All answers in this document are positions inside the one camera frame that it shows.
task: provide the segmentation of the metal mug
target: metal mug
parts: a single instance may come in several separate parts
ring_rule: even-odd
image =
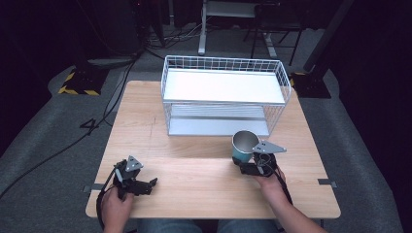
[[[232,156],[243,163],[249,162],[254,155],[253,147],[259,143],[256,134],[248,130],[235,133],[232,137]]]

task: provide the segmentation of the table top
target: table top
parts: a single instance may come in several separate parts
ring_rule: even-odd
[[[269,138],[293,204],[311,218],[336,218],[340,209],[295,92]],[[151,195],[134,198],[131,217],[274,218],[258,183],[231,159],[231,137],[168,136],[159,82],[131,81],[122,97],[95,183],[133,155],[143,165],[138,181],[158,178]],[[97,217],[99,191],[90,193],[88,216]]]

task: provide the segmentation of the human hand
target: human hand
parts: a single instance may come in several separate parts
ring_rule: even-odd
[[[281,171],[279,167],[277,170],[279,171],[278,174],[286,182],[285,174]],[[276,197],[275,199],[278,201],[288,201],[285,192],[282,189],[282,185],[275,174],[270,177],[254,176],[254,179],[259,183],[261,192],[267,200],[271,200],[273,197]]]
[[[118,188],[110,188],[102,200],[102,219],[105,224],[104,232],[122,232],[129,219],[133,193],[126,193],[124,201],[118,197]]]

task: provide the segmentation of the chair leg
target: chair leg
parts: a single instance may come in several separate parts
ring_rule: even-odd
[[[291,61],[289,62],[289,66],[292,66],[292,61],[294,58],[294,53],[296,52],[297,49],[297,44],[299,43],[300,40],[300,35],[302,34],[302,30],[299,31],[299,34],[297,34],[297,38],[296,38],[296,42],[294,43],[294,48],[293,48],[293,52],[292,52],[292,57],[291,57]]]
[[[246,39],[248,38],[250,32],[251,32],[251,28],[248,29],[248,32],[246,33],[245,38],[243,38],[243,42],[246,41]]]
[[[254,58],[255,46],[257,44],[257,38],[258,38],[258,28],[255,29],[254,43],[252,45],[252,52],[251,52],[251,59]]]
[[[290,32],[286,32],[285,35],[282,37],[282,39],[278,42],[278,44],[281,44],[283,40],[289,35]]]

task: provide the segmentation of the black cable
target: black cable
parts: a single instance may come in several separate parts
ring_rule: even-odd
[[[162,56],[160,56],[160,55],[158,55],[158,54],[156,54],[156,53],[148,50],[147,48],[145,48],[145,51],[147,51],[147,52],[150,53],[152,56],[155,56],[155,57],[157,57],[157,58],[159,58],[159,59],[161,59],[161,60],[164,60],[164,59],[165,59],[164,57],[162,57]]]
[[[264,160],[264,159],[261,157],[263,154],[268,157],[268,160]],[[280,183],[281,186],[282,186],[282,189],[283,189],[286,197],[288,198],[288,201],[293,205],[293,201],[292,201],[291,194],[289,193],[288,186],[286,185],[286,182],[283,180],[283,178],[282,178],[282,176],[281,176],[281,174],[280,174],[279,167],[278,167],[278,165],[276,165],[276,168],[273,169],[272,166],[270,166],[270,162],[271,162],[271,161],[272,161],[272,157],[271,157],[269,154],[267,154],[267,153],[260,153],[260,154],[259,154],[259,162],[258,162],[257,166],[258,166],[258,167],[265,166],[265,167],[269,168],[269,170],[272,172],[272,174],[275,174],[275,176],[278,178],[279,183]]]
[[[90,63],[90,64],[93,65],[93,67],[95,67],[96,69],[112,70],[112,69],[117,69],[123,66],[127,66],[130,63],[132,63],[133,60],[134,58],[132,57],[129,60],[113,62],[109,64],[93,64],[93,63]]]
[[[178,33],[177,35],[173,35],[173,33],[175,32],[172,31],[168,36],[164,37],[164,46],[163,45],[153,45],[153,41],[157,41],[159,42],[159,39],[155,39],[155,36],[149,36],[148,40],[147,40],[147,44],[146,47],[149,47],[153,50],[161,50],[161,49],[165,49],[166,46],[170,43],[170,41],[172,41],[174,38],[180,36],[180,34],[182,33],[182,29],[181,32]]]
[[[173,35],[175,30],[172,31],[168,36],[165,37],[165,46],[153,45],[152,40],[148,39],[147,44],[146,44],[146,48],[150,48],[152,50],[170,49],[173,46],[175,46],[176,44],[178,44],[179,42],[185,42],[185,41],[191,40],[193,37],[200,36],[200,34],[195,34],[195,35],[192,35],[192,36],[189,35],[192,32],[199,31],[201,29],[200,26],[201,26],[201,24],[195,26],[192,29],[186,30],[186,32],[183,32],[183,30],[181,28],[180,32],[176,35]]]
[[[120,92],[119,92],[118,98],[116,99],[116,102],[115,102],[115,105],[114,105],[114,106],[116,106],[116,105],[118,104],[118,102],[119,102],[119,100],[120,100],[120,97],[121,97],[121,94],[122,94],[122,92],[123,92],[123,90],[124,90],[124,84],[126,83],[127,76],[128,76],[127,70],[130,70],[133,65],[134,65],[134,63],[132,63],[132,64],[130,64],[129,66],[126,67],[126,69],[125,69],[124,72],[123,72],[123,79],[122,79],[122,80],[119,82],[119,84],[116,86],[115,91],[112,93],[112,96],[110,97],[110,100],[112,100],[112,98],[113,98],[113,96],[115,95],[116,91],[118,90],[119,86],[123,83],[123,86],[121,87],[121,90],[120,90]],[[106,110],[107,110],[107,108],[109,107],[109,104],[110,104],[110,101],[107,102],[107,105],[106,105],[106,107],[105,107],[105,109],[104,109],[103,118],[104,118],[104,121],[105,121],[108,125],[110,125],[111,127],[113,127],[113,124],[109,123],[109,122],[106,120],[106,118],[104,117],[104,116],[106,115],[106,113],[107,113]]]
[[[127,74],[126,76],[128,76],[131,67],[136,63],[137,59],[139,56],[136,56],[133,63],[128,67],[127,69]],[[123,86],[121,88],[121,90],[123,90],[125,87],[125,82],[123,83]],[[110,111],[103,116],[102,119],[100,119],[100,121],[94,125],[92,128],[90,128],[88,130],[88,132],[86,132],[82,137],[80,137],[78,140],[76,140],[75,142],[73,142],[72,144],[70,144],[69,146],[67,146],[66,148],[56,152],[55,154],[53,154],[52,156],[46,158],[45,160],[39,162],[38,164],[36,164],[35,166],[33,166],[32,168],[30,168],[29,170],[27,170],[26,172],[24,172],[22,175],[20,175],[19,177],[17,177],[11,184],[9,184],[0,194],[0,200],[3,198],[3,196],[18,182],[20,181],[22,178],[24,178],[25,176],[27,176],[29,173],[31,173],[33,170],[37,169],[38,167],[40,167],[41,165],[45,164],[46,162],[50,161],[51,159],[57,157],[58,155],[60,155],[61,153],[69,150],[70,148],[72,148],[73,146],[75,146],[76,144],[78,144],[82,139],[84,139],[87,135],[89,135],[94,129],[96,129],[105,119],[106,117],[113,111],[113,109],[115,108],[115,106],[118,104],[120,99],[120,95],[118,96],[118,99],[116,100],[115,104],[113,105],[113,107],[110,109]]]
[[[107,189],[107,191],[105,190],[107,184],[112,179],[113,174],[115,174],[115,170],[116,170],[116,167],[113,168],[113,170],[110,173],[109,177],[107,178],[106,182],[103,184],[103,187],[100,190],[99,195],[97,196],[97,200],[96,200],[97,218],[99,219],[100,226],[102,227],[103,230],[104,230],[104,222],[103,222],[103,217],[102,217],[102,202],[103,202],[104,194],[106,194],[106,192],[109,191],[110,188],[111,188],[110,187],[109,189]]]

